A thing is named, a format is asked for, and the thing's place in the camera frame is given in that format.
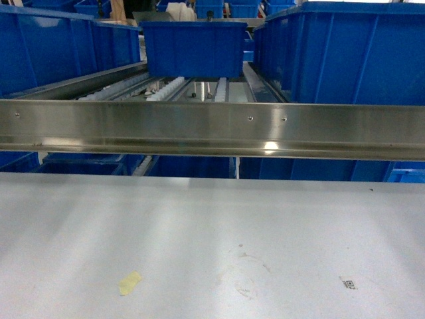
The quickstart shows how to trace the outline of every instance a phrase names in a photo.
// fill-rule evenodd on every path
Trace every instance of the white roller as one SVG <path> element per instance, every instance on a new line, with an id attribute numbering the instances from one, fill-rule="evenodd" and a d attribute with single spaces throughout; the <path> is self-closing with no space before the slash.
<path id="1" fill-rule="evenodd" d="M 184 83 L 185 78 L 180 76 L 172 80 L 169 84 L 164 86 L 161 90 L 156 92 L 147 98 L 147 101 L 162 101 L 164 100 L 170 93 L 172 93 L 176 88 L 178 88 L 182 83 Z"/>

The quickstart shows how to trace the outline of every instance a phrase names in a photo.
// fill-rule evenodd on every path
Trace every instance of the sticker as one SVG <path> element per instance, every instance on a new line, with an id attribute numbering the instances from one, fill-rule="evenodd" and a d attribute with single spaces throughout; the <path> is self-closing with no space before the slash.
<path id="1" fill-rule="evenodd" d="M 357 289 L 356 284 L 354 283 L 353 277 L 351 276 L 339 276 L 339 279 L 343 282 L 345 288 L 348 289 Z"/>

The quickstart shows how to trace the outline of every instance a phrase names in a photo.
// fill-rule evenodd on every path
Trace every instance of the stain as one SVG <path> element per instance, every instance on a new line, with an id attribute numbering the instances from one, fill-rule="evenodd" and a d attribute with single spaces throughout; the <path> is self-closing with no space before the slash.
<path id="1" fill-rule="evenodd" d="M 272 269 L 259 257 L 257 256 L 252 256 L 252 255 L 247 255 L 246 253 L 243 253 L 239 256 L 239 258 L 253 258 L 255 259 L 255 261 L 260 261 L 262 263 L 262 266 L 271 274 L 272 273 Z"/>
<path id="2" fill-rule="evenodd" d="M 266 263 L 263 263 L 263 267 L 271 274 L 272 273 L 272 269 L 270 269 L 269 266 L 266 265 Z"/>

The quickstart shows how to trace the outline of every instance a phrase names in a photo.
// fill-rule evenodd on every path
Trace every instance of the storage bin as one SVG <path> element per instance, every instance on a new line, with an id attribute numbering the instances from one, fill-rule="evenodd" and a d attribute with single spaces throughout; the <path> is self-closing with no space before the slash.
<path id="1" fill-rule="evenodd" d="M 84 15 L 91 15 L 92 17 L 95 17 L 99 19 L 99 6 L 97 0 L 83 0 L 81 2 L 78 2 L 74 6 L 77 13 L 82 13 Z M 103 0 L 102 1 L 102 10 L 104 12 L 103 19 L 109 18 L 112 7 L 111 7 L 111 0 Z"/>
<path id="2" fill-rule="evenodd" d="M 222 8 L 224 7 L 224 0 L 196 0 L 195 6 L 216 6 L 220 5 Z"/>
<path id="3" fill-rule="evenodd" d="M 212 11 L 214 13 L 214 19 L 223 18 L 222 5 L 196 5 L 195 11 L 199 19 L 206 19 L 208 17 L 208 11 Z"/>
<path id="4" fill-rule="evenodd" d="M 33 0 L 33 8 L 74 13 L 79 0 Z"/>
<path id="5" fill-rule="evenodd" d="M 240 178 L 316 181 L 386 181 L 391 161 L 241 158 Z"/>
<path id="6" fill-rule="evenodd" d="M 145 158 L 139 154 L 88 154 L 88 153 L 50 153 L 43 158 L 43 163 L 63 161 L 68 163 L 120 163 L 124 166 L 124 174 L 132 175 Z"/>
<path id="7" fill-rule="evenodd" d="M 254 5 L 230 4 L 230 17 L 232 18 L 256 18 L 257 14 L 258 14 L 258 4 L 254 4 Z"/>
<path id="8" fill-rule="evenodd" d="M 97 72 L 92 20 L 0 5 L 0 95 Z"/>
<path id="9" fill-rule="evenodd" d="M 294 0 L 267 0 L 269 5 L 295 5 Z"/>
<path id="10" fill-rule="evenodd" d="M 234 178 L 233 158 L 157 156 L 147 176 Z"/>
<path id="11" fill-rule="evenodd" d="M 142 22 L 151 76 L 239 77 L 246 23 Z"/>
<path id="12" fill-rule="evenodd" d="M 27 173 L 40 165 L 36 152 L 0 152 L 0 171 Z"/>
<path id="13" fill-rule="evenodd" d="M 93 41 L 99 71 L 140 61 L 137 27 L 94 22 Z"/>
<path id="14" fill-rule="evenodd" d="M 120 163 L 72 163 L 65 161 L 48 161 L 34 169 L 32 172 L 80 175 L 124 175 L 124 167 Z"/>
<path id="15" fill-rule="evenodd" d="M 229 0 L 230 5 L 255 5 L 258 7 L 261 0 Z"/>
<path id="16" fill-rule="evenodd" d="M 252 62 L 254 60 L 254 40 L 252 40 L 251 34 L 248 31 L 245 31 L 244 36 L 244 61 Z"/>
<path id="17" fill-rule="evenodd" d="M 268 23 L 292 102 L 425 105 L 425 6 L 306 2 Z"/>
<path id="18" fill-rule="evenodd" d="M 286 10 L 290 7 L 293 7 L 294 4 L 271 4 L 267 0 L 264 0 L 264 13 L 267 15 L 273 15 L 282 10 Z"/>

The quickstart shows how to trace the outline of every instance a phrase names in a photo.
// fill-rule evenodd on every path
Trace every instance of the conveyor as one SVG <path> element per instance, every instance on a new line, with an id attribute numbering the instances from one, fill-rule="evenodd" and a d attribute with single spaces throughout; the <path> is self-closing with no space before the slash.
<path id="1" fill-rule="evenodd" d="M 173 80 L 146 72 L 1 100 L 0 149 L 425 160 L 422 106 L 283 103 L 249 64 L 140 102 Z M 182 101 L 208 81 L 210 102 Z M 225 102 L 235 82 L 249 102 Z M 425 314 L 423 185 L 1 173 L 0 194 L 0 318 Z"/>

